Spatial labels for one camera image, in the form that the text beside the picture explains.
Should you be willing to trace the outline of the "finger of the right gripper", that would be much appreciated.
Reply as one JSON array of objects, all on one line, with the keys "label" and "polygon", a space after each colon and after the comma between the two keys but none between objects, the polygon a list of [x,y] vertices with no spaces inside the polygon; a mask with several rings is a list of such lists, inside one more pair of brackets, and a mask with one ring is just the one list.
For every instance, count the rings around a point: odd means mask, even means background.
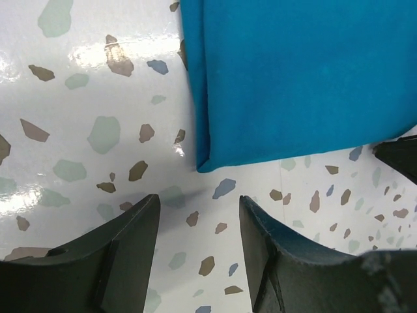
[{"label": "finger of the right gripper", "polygon": [[393,142],[382,142],[373,148],[377,159],[417,183],[417,135],[400,137]]}]

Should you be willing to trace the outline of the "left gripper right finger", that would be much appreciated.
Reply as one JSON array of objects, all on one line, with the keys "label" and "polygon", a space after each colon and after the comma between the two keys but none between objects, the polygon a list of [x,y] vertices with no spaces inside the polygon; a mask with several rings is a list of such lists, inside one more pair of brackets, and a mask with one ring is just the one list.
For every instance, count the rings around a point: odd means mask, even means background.
[{"label": "left gripper right finger", "polygon": [[239,199],[253,312],[415,312],[416,251],[359,256],[320,245]]}]

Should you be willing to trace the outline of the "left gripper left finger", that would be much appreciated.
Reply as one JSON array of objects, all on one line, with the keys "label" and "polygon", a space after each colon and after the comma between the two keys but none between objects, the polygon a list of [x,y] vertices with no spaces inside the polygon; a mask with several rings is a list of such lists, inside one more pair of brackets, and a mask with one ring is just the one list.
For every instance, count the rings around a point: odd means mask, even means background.
[{"label": "left gripper left finger", "polygon": [[143,312],[159,221],[150,194],[43,257],[2,261],[1,311]]}]

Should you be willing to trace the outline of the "blue t shirt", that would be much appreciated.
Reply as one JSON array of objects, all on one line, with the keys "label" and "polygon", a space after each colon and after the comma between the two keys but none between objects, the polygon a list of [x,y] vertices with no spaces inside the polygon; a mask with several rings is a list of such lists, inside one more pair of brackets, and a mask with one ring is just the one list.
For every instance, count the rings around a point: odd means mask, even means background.
[{"label": "blue t shirt", "polygon": [[196,168],[396,138],[416,125],[415,1],[182,1]]}]

